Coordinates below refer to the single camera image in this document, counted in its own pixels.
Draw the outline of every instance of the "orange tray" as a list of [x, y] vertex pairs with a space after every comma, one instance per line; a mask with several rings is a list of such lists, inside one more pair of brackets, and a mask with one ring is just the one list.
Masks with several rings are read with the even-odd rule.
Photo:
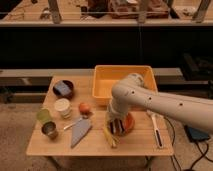
[[157, 91], [152, 68], [145, 65], [97, 65], [93, 78], [92, 96], [98, 105], [108, 105], [112, 86], [130, 73], [141, 74], [146, 88]]

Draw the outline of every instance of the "small cup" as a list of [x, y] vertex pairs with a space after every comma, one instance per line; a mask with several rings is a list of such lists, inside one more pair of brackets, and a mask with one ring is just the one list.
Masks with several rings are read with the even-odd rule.
[[44, 135], [48, 136], [51, 140], [55, 139], [58, 136], [56, 124], [52, 121], [46, 122], [41, 128], [41, 132]]
[[42, 125], [52, 121], [52, 117], [50, 116], [50, 112], [48, 109], [39, 110], [36, 114], [36, 117]]
[[56, 100], [54, 103], [54, 108], [63, 118], [70, 117], [70, 101], [66, 98]]

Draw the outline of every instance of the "egg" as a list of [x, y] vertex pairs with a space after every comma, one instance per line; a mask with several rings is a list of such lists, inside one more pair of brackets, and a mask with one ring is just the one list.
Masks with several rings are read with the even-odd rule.
[[91, 113], [91, 107], [88, 103], [82, 102], [78, 105], [78, 109], [82, 115], [89, 115]]

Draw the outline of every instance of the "concrete floor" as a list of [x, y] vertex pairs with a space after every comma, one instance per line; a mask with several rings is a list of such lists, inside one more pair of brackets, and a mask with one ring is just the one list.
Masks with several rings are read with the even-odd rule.
[[[3, 104], [0, 103], [0, 171], [39, 171], [56, 169], [44, 157], [26, 156], [25, 151], [35, 124], [36, 112], [41, 108], [40, 103]], [[176, 140], [175, 155], [182, 170], [190, 167], [191, 163], [200, 156], [194, 144], [189, 143], [183, 125], [171, 120], [175, 126]], [[213, 140], [209, 141], [208, 156], [213, 159]], [[63, 166], [73, 171], [139, 171], [143, 170], [145, 158], [56, 158]], [[169, 157], [158, 157], [152, 163], [154, 171], [174, 170]], [[213, 163], [202, 159], [195, 167], [197, 171], [213, 170]]]

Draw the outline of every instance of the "white cup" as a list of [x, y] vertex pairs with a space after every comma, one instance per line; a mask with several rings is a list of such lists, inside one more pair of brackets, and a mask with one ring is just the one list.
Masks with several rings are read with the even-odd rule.
[[61, 98], [55, 101], [54, 108], [60, 113], [63, 118], [70, 117], [70, 101], [66, 98]]

